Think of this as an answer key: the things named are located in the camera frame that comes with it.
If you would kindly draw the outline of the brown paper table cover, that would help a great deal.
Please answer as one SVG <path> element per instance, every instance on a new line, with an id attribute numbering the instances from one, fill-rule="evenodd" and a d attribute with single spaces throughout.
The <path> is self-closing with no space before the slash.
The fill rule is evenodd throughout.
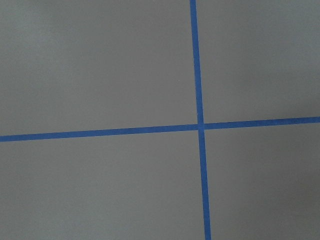
<path id="1" fill-rule="evenodd" d="M 3 240 L 317 240 L 317 0 L 3 0 Z"/>

